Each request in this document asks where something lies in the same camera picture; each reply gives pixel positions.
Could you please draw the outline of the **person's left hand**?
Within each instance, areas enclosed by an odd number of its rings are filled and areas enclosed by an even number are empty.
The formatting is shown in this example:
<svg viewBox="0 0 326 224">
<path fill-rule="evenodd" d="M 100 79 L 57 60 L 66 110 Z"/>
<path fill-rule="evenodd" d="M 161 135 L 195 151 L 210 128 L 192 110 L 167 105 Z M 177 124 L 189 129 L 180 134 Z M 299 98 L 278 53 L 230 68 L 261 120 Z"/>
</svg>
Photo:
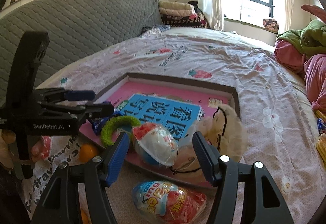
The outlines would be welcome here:
<svg viewBox="0 0 326 224">
<path fill-rule="evenodd" d="M 1 129 L 1 166 L 6 170 L 13 170 L 14 162 L 19 165 L 32 165 L 50 153 L 50 137 L 40 137 L 35 145 L 30 149 L 30 158 L 20 160 L 10 150 L 9 145 L 14 144 L 16 139 L 15 133 Z"/>
</svg>

